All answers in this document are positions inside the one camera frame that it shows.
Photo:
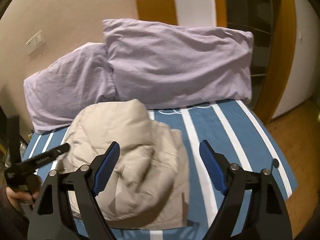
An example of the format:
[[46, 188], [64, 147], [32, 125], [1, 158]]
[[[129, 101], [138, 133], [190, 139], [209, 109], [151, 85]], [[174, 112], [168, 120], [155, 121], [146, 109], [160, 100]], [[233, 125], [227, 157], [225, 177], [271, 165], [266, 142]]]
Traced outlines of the person's left hand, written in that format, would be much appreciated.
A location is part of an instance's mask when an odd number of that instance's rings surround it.
[[20, 189], [12, 189], [8, 186], [5, 187], [5, 193], [9, 203], [22, 215], [25, 215], [25, 212], [22, 209], [21, 203], [34, 206], [41, 189], [42, 181], [38, 175], [33, 174], [29, 176], [28, 179], [31, 182], [31, 193], [21, 191]]

